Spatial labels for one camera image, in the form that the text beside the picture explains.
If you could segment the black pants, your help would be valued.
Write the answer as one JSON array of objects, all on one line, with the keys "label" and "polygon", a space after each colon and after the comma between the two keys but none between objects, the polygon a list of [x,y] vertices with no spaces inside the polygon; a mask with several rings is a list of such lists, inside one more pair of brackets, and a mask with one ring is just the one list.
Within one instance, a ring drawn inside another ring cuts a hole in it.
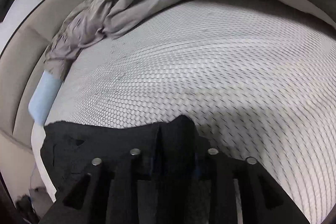
[{"label": "black pants", "polygon": [[41,156],[56,188],[43,223],[206,223],[206,139],[182,115],[116,129],[71,122],[45,128]]}]

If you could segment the light blue pillow roll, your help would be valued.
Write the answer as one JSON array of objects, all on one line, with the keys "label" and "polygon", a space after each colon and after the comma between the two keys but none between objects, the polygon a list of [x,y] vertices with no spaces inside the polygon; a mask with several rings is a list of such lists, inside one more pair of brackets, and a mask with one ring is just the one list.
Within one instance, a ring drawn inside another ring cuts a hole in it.
[{"label": "light blue pillow roll", "polygon": [[30,99],[28,110],[34,122],[44,126],[62,82],[44,71]]}]

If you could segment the beige upholstered headboard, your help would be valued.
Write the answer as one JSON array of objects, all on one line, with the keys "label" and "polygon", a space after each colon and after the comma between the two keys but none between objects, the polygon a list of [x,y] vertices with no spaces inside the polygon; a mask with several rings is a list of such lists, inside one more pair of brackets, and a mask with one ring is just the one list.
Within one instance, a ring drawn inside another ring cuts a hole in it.
[{"label": "beige upholstered headboard", "polygon": [[27,194],[35,165],[28,105],[43,73],[46,47],[84,0],[42,0],[19,21],[1,51],[1,175],[10,198]]}]

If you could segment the light grey crumpled sheet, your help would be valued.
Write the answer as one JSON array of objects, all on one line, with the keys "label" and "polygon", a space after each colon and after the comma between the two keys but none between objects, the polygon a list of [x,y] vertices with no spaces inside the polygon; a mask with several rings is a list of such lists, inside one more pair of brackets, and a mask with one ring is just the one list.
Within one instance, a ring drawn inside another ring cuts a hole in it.
[{"label": "light grey crumpled sheet", "polygon": [[64,80],[84,48],[120,38],[142,21],[183,0],[85,0],[64,19],[46,50],[45,71]]}]

